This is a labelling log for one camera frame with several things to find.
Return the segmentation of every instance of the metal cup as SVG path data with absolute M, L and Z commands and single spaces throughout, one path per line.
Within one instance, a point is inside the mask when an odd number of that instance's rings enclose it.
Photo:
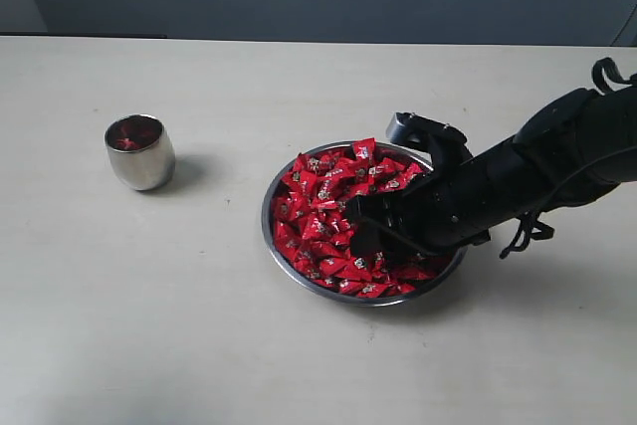
M 146 191 L 164 185 L 175 169 L 175 152 L 161 121 L 147 114 L 117 120 L 105 134 L 108 159 L 126 186 Z

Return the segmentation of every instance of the wrapped candy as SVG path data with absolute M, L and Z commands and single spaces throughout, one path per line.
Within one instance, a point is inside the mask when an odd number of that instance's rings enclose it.
M 407 156 L 382 156 L 373 138 L 316 157 L 300 154 L 271 203 L 277 250 L 301 275 L 324 288 L 360 298 L 398 296 L 436 278 L 453 255 L 425 258 L 352 257 L 355 226 L 344 218 L 356 195 L 398 191 L 423 167 Z

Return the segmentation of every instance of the metal bowl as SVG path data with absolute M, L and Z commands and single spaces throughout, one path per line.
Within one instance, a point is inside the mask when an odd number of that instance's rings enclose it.
M 324 146 L 319 146 L 318 148 L 312 149 L 306 153 L 307 156 L 317 156 L 324 154 L 332 149 L 348 147 L 353 144 L 353 141 L 341 141 L 338 143 L 330 143 Z M 414 161 L 417 161 L 423 167 L 428 170 L 432 170 L 431 164 L 424 158 L 418 156 L 412 151 L 401 148 L 400 146 L 395 146 L 393 144 L 387 143 L 376 143 L 376 151 L 378 151 L 383 156 L 389 156 L 392 159 L 399 159 L 408 156 Z M 404 303 L 406 301 L 410 301 L 415 299 L 441 284 L 445 279 L 447 279 L 451 273 L 455 271 L 460 262 L 462 261 L 465 253 L 467 252 L 467 248 L 460 248 L 456 251 L 453 259 L 445 268 L 445 270 L 440 273 L 438 277 L 432 279 L 431 281 L 423 282 L 422 285 L 417 288 L 415 291 L 412 291 L 408 294 L 403 294 L 400 296 L 391 296 L 387 298 L 357 298 L 353 296 L 347 296 L 345 294 L 339 294 L 334 291 L 330 291 L 329 289 L 323 288 L 318 284 L 313 283 L 308 278 L 299 273 L 283 255 L 277 250 L 274 243 L 274 238 L 272 236 L 272 226 L 273 226 L 273 217 L 272 217 L 272 199 L 273 197 L 280 193 L 283 188 L 286 186 L 281 183 L 281 178 L 284 174 L 290 171 L 294 165 L 295 161 L 290 161 L 284 168 L 277 174 L 275 179 L 273 179 L 268 191 L 266 192 L 266 197 L 263 200 L 263 206 L 261 208 L 261 228 L 263 230 L 263 237 L 266 240 L 266 244 L 268 245 L 268 249 L 270 250 L 270 254 L 275 259 L 277 264 L 284 270 L 284 272 L 290 276 L 294 281 L 299 283 L 306 289 L 309 289 L 313 293 L 317 293 L 325 298 L 333 299 L 335 301 L 339 301 L 341 303 L 353 304 L 356 306 L 363 307 L 381 307 L 381 306 L 392 306 L 394 304 Z

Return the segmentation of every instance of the white table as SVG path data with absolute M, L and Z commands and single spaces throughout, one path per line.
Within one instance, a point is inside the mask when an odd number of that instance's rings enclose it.
M 385 310 L 290 281 L 259 210 L 299 150 L 414 110 L 477 153 L 636 52 L 0 39 L 0 423 L 634 423 L 637 185 L 504 262 L 516 224 L 497 228 Z M 153 194 L 107 164 L 131 112 L 178 153 Z

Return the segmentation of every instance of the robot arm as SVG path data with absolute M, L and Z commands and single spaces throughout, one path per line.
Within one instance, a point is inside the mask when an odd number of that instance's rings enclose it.
M 613 92 L 603 73 L 630 87 Z M 445 254 L 489 241 L 489 228 L 518 218 L 505 257 L 552 237 L 542 212 L 589 204 L 637 180 L 637 75 L 624 80 L 607 58 L 593 67 L 593 80 L 602 94 L 570 92 L 475 157 L 456 128 L 397 113 L 390 141 L 430 153 L 434 170 L 405 190 L 350 200 L 346 215 L 358 223 L 352 252 Z

